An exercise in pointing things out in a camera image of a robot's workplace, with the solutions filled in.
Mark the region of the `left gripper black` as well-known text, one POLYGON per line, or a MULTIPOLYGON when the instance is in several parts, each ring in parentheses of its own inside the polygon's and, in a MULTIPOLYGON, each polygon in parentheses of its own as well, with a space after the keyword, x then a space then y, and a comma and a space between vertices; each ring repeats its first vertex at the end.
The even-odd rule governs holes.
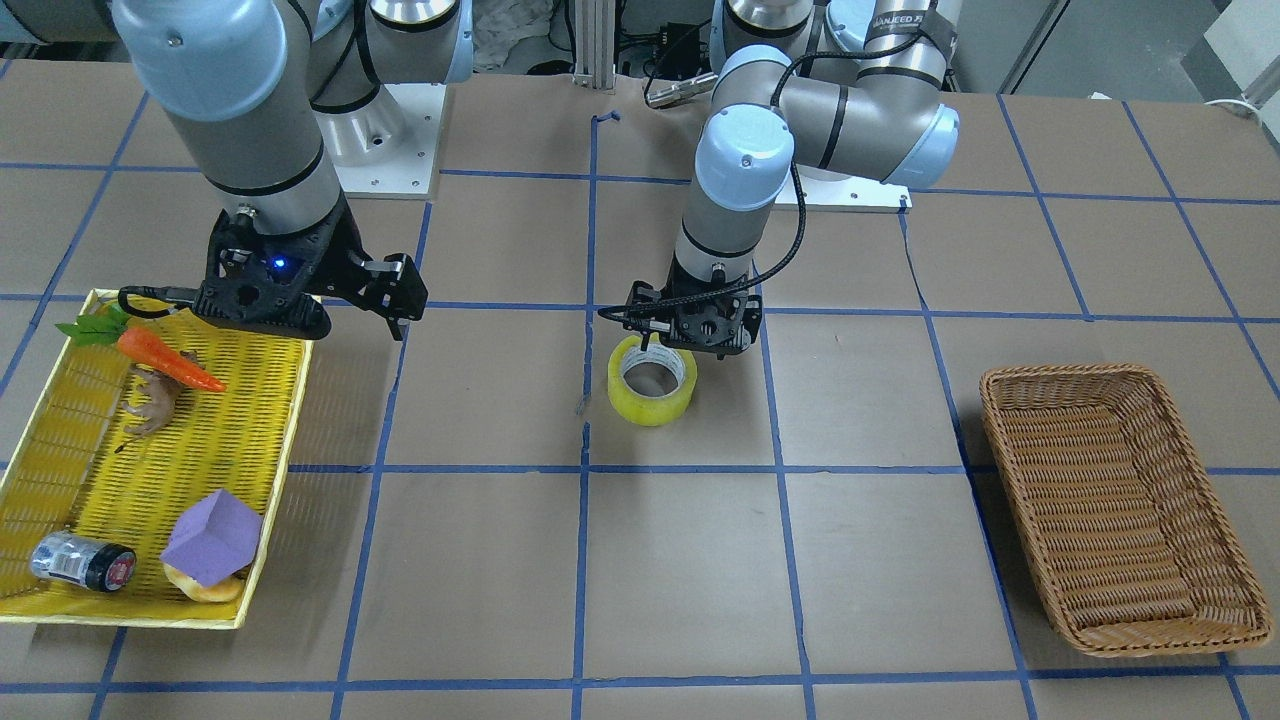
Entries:
POLYGON ((759 283, 745 275, 728 279, 722 268, 701 281, 673 260, 662 290, 635 281, 625 304, 602 307, 598 315, 640 334, 632 347, 632 366, 650 361, 650 334, 669 348, 717 357, 739 355, 758 338, 763 300, 749 290, 759 283))

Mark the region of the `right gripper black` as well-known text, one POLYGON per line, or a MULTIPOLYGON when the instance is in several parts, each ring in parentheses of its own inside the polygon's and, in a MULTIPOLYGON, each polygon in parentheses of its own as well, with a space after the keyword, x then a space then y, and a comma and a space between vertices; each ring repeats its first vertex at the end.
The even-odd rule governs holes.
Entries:
POLYGON ((332 322, 320 297, 376 313, 392 338, 404 342, 422 318, 428 288, 408 254, 376 260, 364 250, 346 200, 314 225, 285 234, 259 232, 246 211, 220 213, 192 302, 196 316, 233 331, 321 340, 332 322))

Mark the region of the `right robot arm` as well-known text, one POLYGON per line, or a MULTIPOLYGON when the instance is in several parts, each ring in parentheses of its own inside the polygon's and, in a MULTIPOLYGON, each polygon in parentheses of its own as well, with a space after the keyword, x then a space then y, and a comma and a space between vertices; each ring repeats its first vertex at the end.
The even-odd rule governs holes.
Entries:
POLYGON ((474 68, 468 1, 5 1, 3 40, 119 41, 221 211, 195 288, 124 286, 116 314, 321 340, 323 299, 384 318, 394 340, 428 288, 404 252, 374 258, 338 170, 404 142, 390 95, 474 68))

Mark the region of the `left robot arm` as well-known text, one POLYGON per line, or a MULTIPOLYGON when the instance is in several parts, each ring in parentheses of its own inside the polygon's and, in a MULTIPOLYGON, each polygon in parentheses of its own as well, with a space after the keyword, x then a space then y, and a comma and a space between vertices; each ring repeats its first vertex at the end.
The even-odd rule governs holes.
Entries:
POLYGON ((634 283, 602 318, 719 357, 758 337, 753 255, 803 168, 923 190, 957 146, 942 97, 959 1, 721 1, 716 83, 666 284, 634 283))

